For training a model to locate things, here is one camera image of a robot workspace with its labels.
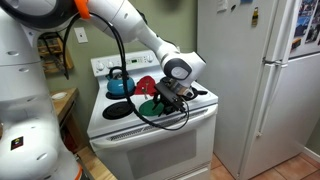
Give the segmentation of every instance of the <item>oven window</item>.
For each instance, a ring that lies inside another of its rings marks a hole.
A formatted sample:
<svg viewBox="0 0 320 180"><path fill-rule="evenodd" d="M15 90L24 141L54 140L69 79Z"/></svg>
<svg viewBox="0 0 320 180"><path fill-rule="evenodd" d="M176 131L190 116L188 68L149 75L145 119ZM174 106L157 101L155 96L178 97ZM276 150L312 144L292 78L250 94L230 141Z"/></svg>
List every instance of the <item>oven window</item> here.
<svg viewBox="0 0 320 180"><path fill-rule="evenodd" d="M196 148L196 130L192 130L130 150L127 156L132 174L138 179L194 158Z"/></svg>

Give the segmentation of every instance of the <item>stove control panel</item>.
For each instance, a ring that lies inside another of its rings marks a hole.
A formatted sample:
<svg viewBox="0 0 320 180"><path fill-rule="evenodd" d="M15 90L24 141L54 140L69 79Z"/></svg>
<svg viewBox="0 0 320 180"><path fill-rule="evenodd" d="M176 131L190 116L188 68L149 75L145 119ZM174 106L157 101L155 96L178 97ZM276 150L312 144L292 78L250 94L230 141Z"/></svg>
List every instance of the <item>stove control panel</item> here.
<svg viewBox="0 0 320 180"><path fill-rule="evenodd" d="M109 74L111 68L121 66L120 55L105 56L91 59L92 70L97 76ZM126 53L127 70L141 69L151 66L159 66L159 61L152 51L139 51Z"/></svg>

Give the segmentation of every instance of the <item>stove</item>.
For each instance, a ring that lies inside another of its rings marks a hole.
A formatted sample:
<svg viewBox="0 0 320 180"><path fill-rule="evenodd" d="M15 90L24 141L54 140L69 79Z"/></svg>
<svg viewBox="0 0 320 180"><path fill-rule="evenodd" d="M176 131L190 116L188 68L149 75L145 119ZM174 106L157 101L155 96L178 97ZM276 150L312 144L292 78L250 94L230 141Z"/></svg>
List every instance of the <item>stove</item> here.
<svg viewBox="0 0 320 180"><path fill-rule="evenodd" d="M165 77L152 51L127 53L126 64L135 84L146 76L151 76L155 83ZM110 68L121 66L120 56L93 58L91 65L99 82L99 92L87 133L97 157L118 179L209 179L218 106L216 95L194 82L193 88L207 93L187 101L189 121L178 131L149 126L134 113L119 119L105 118L106 108L126 102L125 98L106 97L108 80L105 76ZM137 110L152 99L150 95L146 99L144 94L131 96ZM163 126L169 125L167 128L177 128L185 122L185 114L181 112L145 117Z"/></svg>

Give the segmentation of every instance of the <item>refrigerator handle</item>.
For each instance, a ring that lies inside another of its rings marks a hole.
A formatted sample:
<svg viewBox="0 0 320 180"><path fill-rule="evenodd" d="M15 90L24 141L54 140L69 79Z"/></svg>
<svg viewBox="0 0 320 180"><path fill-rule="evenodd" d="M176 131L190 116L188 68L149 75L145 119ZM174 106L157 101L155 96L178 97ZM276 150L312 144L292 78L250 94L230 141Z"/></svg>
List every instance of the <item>refrigerator handle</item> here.
<svg viewBox="0 0 320 180"><path fill-rule="evenodd" d="M284 73L284 68L286 68L288 66L288 60L289 60L289 56L290 56L290 52L291 52L291 47L292 47L292 38L294 37L294 33L296 30L296 23L298 21L298 13L299 13L299 7L301 4L301 0L295 0L294 4L293 4L293 8L292 8L292 13L291 13L291 24L290 24L290 32L289 32L289 36L288 36L288 40L287 40L287 45L286 45L286 49L283 55L283 59L281 62L276 62L276 65L278 65L278 73L276 75L276 81L273 85L273 91L271 93L271 98L269 100L269 103L267 105L267 109L266 109L266 113L261 121L260 127L259 127L259 131L257 136L260 137L263 135L263 130L264 127L266 125L266 119L268 117L269 114L269 110L271 107L271 104L273 103L274 99L276 98L277 94L278 94L278 90L279 90L279 86L281 83L281 79Z"/></svg>

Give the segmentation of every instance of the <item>electrical outlet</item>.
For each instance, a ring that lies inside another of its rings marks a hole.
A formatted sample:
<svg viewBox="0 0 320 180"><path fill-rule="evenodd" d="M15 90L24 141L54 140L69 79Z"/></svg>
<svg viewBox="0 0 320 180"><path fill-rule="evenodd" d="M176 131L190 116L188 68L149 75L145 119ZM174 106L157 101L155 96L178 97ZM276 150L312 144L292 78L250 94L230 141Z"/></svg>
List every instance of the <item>electrical outlet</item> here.
<svg viewBox="0 0 320 180"><path fill-rule="evenodd" d="M88 38L87 38L86 32L84 31L83 27L74 28L74 32L76 33L76 36L77 36L79 43L88 42Z"/></svg>

